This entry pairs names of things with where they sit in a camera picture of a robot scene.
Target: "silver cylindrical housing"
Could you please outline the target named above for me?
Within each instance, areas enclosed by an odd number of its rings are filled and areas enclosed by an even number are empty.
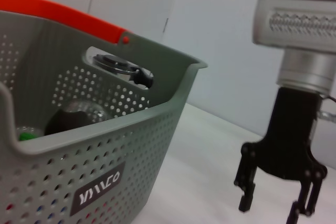
[[[335,72],[336,55],[286,49],[277,83],[328,95]]]

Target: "perforated basket wall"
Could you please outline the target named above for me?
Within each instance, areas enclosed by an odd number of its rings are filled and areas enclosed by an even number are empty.
[[[88,63],[91,46],[149,69],[152,88]],[[57,22],[0,12],[0,223],[130,223],[148,200],[205,66],[132,33],[112,44]],[[44,129],[72,99],[100,104],[113,119],[18,141],[16,127]]]

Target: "basket label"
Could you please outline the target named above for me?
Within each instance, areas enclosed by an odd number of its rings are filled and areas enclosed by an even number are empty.
[[[125,162],[77,189],[73,196],[70,216],[78,213],[118,185],[121,181],[124,168]]]

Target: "gray plastic basket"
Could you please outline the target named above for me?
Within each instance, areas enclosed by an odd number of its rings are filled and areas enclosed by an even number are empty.
[[[91,46],[149,69],[152,88],[88,63]],[[126,31],[113,44],[45,18],[0,12],[0,223],[130,223],[148,200],[204,67]],[[74,98],[116,118],[18,141],[16,125],[44,129]]]

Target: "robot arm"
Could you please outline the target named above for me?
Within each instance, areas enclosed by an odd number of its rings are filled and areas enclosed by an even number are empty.
[[[265,137],[245,143],[234,184],[244,195],[239,210],[250,209],[257,167],[285,180],[301,182],[287,224],[315,211],[327,168],[310,150],[318,117],[336,72],[336,0],[259,0],[254,43],[285,49],[280,86]]]

